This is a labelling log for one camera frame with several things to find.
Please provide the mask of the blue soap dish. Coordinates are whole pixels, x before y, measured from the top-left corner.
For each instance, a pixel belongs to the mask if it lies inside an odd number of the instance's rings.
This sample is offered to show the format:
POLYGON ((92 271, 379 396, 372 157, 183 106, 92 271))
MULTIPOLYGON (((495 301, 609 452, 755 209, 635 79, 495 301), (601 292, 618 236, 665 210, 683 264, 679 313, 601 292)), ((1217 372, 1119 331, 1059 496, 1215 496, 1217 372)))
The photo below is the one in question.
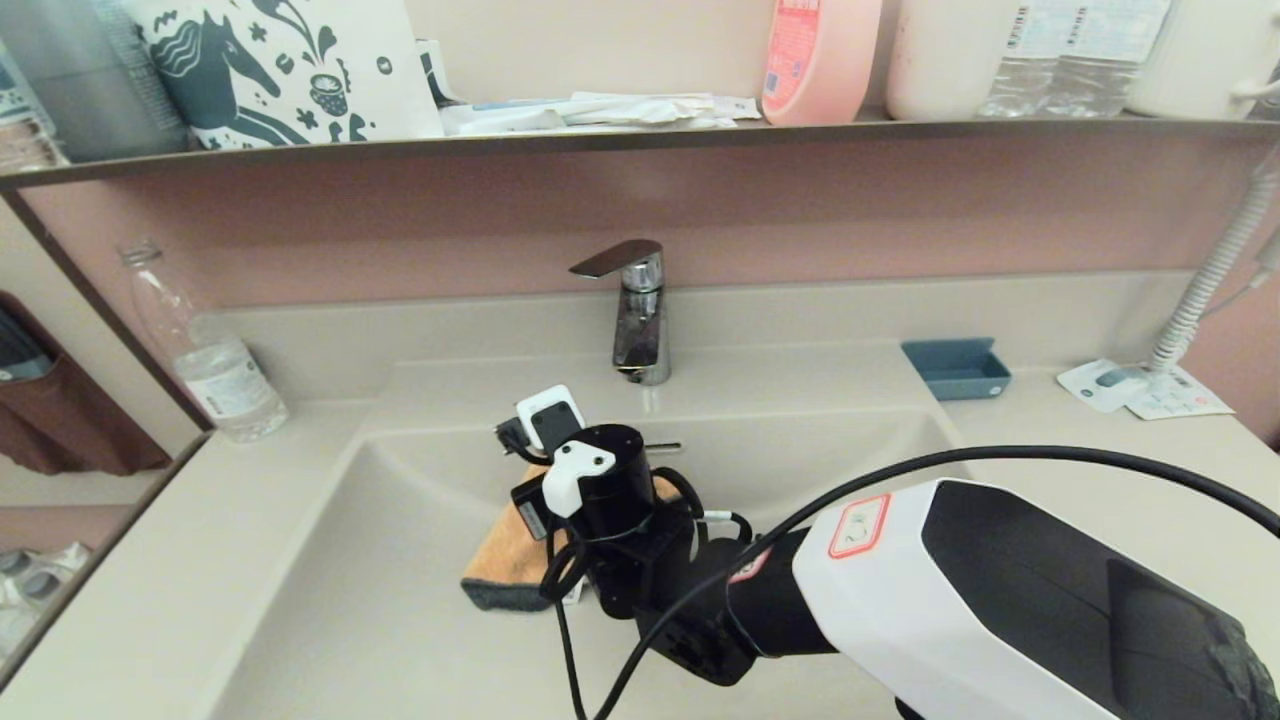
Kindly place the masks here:
POLYGON ((913 340, 900 347, 940 402, 995 398, 1012 382, 992 337, 913 340))

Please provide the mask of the white ribbed mug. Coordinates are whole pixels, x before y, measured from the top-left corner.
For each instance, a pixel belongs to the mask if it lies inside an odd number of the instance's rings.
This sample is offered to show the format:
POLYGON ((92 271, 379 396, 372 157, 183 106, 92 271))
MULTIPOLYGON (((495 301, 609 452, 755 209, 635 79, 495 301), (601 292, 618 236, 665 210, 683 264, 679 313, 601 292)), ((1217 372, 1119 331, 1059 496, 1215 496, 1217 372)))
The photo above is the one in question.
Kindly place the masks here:
POLYGON ((1143 117, 1242 120, 1280 101, 1280 0, 1171 0, 1125 109, 1143 117))

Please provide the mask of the beige sink basin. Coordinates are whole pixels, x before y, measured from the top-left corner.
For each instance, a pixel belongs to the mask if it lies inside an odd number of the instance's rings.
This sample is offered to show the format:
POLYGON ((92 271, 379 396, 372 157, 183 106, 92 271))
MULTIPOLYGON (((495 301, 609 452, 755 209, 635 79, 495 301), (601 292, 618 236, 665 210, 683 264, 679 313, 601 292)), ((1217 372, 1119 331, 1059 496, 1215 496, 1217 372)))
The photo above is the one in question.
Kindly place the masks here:
MULTIPOLYGON (((637 428, 657 464, 760 532, 841 482, 943 448, 1130 448, 1101 416, 986 416, 978 402, 685 407, 645 392, 585 406, 637 428)), ((209 720, 576 720, 554 614, 483 611, 460 585, 525 473, 493 433, 513 414, 509 400, 466 400, 369 418, 209 720)))

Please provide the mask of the chrome sink faucet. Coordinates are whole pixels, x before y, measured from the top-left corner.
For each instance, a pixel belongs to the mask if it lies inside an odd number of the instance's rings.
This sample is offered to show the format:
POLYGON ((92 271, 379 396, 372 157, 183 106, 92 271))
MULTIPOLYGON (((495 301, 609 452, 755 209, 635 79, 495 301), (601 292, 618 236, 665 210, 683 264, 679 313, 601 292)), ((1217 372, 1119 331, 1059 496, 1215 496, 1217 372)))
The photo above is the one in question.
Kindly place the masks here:
POLYGON ((660 386, 672 375, 664 247, 631 238, 576 263, 573 275, 600 279, 620 275, 612 365, 627 382, 660 386))

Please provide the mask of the white ceramic container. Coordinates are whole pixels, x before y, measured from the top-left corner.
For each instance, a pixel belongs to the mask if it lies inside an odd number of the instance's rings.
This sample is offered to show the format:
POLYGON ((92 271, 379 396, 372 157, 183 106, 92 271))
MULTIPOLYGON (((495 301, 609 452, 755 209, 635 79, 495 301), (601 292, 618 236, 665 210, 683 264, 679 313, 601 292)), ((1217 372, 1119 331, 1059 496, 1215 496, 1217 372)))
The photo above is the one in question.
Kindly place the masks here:
POLYGON ((1004 59, 1020 0, 901 0, 886 90, 895 120, 973 120, 1004 59))

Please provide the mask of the pink lotion bottle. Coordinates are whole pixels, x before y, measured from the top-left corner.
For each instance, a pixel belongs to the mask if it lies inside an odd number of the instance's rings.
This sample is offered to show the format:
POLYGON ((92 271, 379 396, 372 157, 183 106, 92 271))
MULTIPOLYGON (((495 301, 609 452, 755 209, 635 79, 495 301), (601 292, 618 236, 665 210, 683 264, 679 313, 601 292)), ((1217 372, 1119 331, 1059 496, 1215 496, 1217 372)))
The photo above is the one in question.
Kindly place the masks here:
POLYGON ((762 111, 772 126, 846 126, 870 86, 883 0, 773 0, 762 111))

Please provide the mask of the grey container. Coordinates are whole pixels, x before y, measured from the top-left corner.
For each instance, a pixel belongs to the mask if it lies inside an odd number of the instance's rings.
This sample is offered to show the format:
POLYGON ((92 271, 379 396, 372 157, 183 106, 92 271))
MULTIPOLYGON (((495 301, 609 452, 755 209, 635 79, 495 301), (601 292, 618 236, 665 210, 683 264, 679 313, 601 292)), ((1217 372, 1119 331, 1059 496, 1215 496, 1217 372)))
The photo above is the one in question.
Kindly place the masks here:
POLYGON ((125 1, 0 0, 0 42, 73 163, 189 149, 125 1))

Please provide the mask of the pile of white sachets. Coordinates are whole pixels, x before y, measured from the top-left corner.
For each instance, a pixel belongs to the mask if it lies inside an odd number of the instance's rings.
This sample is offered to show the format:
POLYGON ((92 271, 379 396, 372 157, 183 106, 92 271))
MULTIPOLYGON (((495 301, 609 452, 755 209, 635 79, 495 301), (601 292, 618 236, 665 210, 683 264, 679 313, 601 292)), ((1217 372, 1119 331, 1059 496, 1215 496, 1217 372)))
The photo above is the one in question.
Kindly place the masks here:
POLYGON ((454 105, 440 109, 448 137, 611 135, 733 129, 763 120, 758 101, 717 94, 598 94, 454 105))

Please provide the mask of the brown hanging towel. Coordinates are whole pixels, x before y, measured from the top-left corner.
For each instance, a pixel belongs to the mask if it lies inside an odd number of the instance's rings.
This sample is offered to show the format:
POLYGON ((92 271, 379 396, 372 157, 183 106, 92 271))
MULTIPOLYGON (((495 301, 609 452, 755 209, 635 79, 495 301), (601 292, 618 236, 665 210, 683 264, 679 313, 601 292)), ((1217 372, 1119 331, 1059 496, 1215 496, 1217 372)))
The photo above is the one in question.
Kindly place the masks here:
POLYGON ((131 477, 170 462, 35 315, 1 290, 0 456, 45 475, 131 477))

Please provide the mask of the brown wall shelf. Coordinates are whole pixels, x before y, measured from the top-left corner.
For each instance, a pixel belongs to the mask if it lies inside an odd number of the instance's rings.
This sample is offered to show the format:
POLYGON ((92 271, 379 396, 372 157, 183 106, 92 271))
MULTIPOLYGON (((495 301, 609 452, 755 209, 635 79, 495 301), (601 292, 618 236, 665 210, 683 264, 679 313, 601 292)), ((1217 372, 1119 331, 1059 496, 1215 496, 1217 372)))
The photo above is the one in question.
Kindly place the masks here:
POLYGON ((785 127, 758 122, 727 129, 498 135, 180 152, 4 174, 0 176, 0 193, 174 170, 214 170, 256 165, 285 165, 291 163, 732 149, 988 136, 1030 137, 1116 133, 1276 140, 1280 138, 1280 120, 1189 120, 1124 114, 1115 118, 1093 119, 1032 118, 1023 120, 905 122, 892 120, 881 109, 876 109, 873 114, 842 126, 785 127))

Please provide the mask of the white paper leaflet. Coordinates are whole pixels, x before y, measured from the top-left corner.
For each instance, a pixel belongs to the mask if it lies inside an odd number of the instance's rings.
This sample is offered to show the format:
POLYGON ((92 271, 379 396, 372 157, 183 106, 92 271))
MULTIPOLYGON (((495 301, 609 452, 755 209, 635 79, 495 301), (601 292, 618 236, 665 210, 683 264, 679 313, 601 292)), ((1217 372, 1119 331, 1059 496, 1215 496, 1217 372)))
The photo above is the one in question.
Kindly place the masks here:
POLYGON ((1146 372, 1144 379, 1143 391, 1125 405, 1143 421, 1235 415, 1234 409, 1180 366, 1160 374, 1146 372))

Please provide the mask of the clear bottle without cap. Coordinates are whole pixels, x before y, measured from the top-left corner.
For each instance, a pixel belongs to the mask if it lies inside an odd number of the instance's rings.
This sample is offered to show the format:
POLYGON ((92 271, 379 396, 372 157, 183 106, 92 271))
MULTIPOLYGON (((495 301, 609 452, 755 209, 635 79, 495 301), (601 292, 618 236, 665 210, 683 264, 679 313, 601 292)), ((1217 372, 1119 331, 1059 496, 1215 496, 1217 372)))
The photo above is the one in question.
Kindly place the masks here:
POLYGON ((115 250, 146 336, 205 416, 239 443, 279 430, 291 419, 284 398, 187 273, 151 240, 115 250))

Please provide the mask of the white card with grey print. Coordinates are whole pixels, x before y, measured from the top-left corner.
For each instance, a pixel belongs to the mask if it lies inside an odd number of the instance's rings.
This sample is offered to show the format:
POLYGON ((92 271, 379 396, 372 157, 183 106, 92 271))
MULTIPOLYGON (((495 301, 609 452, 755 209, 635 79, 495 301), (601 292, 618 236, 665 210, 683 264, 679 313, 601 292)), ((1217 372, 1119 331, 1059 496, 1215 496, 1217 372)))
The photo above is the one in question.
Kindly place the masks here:
POLYGON ((1098 359, 1056 375, 1070 396, 1098 413, 1115 413, 1149 389, 1149 374, 1132 365, 1098 359))

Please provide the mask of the white bag with horse print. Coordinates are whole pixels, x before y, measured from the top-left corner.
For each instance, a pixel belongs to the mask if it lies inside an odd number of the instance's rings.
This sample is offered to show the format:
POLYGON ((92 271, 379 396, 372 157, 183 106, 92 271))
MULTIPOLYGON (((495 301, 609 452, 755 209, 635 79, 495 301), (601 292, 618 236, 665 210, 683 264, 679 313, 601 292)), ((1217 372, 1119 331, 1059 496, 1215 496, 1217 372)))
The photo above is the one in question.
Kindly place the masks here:
POLYGON ((211 151, 440 138, 404 0, 123 0, 211 151))

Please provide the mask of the orange microfiber cloth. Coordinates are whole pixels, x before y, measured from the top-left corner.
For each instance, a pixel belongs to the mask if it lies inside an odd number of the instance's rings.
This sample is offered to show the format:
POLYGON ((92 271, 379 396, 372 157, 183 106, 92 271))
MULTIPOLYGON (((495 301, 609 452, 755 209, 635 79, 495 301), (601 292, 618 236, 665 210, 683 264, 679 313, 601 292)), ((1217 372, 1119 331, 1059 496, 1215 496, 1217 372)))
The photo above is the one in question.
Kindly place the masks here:
POLYGON ((483 611, 540 612, 550 607, 539 587, 548 569, 547 542, 552 551, 570 543, 558 518, 541 506, 541 475, 547 468, 527 465, 522 482, 512 489, 485 541, 461 577, 461 588, 483 611))

